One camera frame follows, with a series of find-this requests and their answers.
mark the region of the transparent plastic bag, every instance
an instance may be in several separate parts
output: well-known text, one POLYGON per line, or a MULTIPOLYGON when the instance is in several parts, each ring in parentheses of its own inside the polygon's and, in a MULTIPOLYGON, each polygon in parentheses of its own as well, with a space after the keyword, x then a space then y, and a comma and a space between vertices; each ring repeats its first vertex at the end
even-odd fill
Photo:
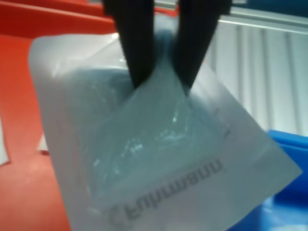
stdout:
POLYGON ((32 45, 73 230, 225 230, 300 174, 206 64, 190 91, 181 85, 168 55, 175 22, 156 19, 156 68, 136 90, 117 34, 32 45))

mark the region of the blue plastic container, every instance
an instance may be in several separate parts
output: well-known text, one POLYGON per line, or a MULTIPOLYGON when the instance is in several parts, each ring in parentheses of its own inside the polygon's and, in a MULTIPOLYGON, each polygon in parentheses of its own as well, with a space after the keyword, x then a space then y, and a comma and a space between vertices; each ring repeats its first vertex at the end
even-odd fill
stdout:
POLYGON ((308 225, 308 137, 279 131, 270 131, 269 135, 299 165, 303 174, 228 231, 270 231, 273 227, 308 225))

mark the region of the white paper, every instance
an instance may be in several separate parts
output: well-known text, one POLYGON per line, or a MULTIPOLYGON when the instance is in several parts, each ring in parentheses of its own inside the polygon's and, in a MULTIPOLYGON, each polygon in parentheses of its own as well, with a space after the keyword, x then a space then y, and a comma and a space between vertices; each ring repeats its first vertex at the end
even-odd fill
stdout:
POLYGON ((0 117, 0 165, 3 165, 8 161, 9 161, 9 158, 8 158, 8 155, 7 155, 6 149, 5 149, 2 123, 1 123, 1 117, 0 117))

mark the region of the red surface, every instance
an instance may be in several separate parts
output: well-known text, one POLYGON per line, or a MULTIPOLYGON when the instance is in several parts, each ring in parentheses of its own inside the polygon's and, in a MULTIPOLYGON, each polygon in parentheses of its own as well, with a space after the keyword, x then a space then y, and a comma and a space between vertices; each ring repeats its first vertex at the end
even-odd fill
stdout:
POLYGON ((0 113, 11 163, 0 167, 1 231, 69 231, 27 67, 31 40, 0 36, 0 113))
POLYGON ((10 157, 0 166, 0 231, 70 230, 51 160, 36 151, 42 126, 27 57, 39 36, 115 32, 111 19, 86 13, 102 12, 101 6, 83 2, 0 1, 0 115, 10 157))
MULTIPOLYGON (((87 14, 98 17, 107 17, 103 13, 104 12, 103 6, 101 4, 98 3, 87 4, 86 0, 3 0, 3 1, 87 14)), ((172 16, 177 15, 175 11, 163 8, 155 8, 155 12, 168 14, 172 16)))

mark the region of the plastic wrap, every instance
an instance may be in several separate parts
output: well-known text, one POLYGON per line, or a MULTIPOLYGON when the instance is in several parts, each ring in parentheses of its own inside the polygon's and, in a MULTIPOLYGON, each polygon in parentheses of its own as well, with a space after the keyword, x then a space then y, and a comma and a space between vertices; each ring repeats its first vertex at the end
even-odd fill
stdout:
POLYGON ((223 231, 300 174, 206 64, 182 86, 169 60, 175 21, 155 26, 156 68, 136 90, 117 34, 32 45, 73 230, 223 231))

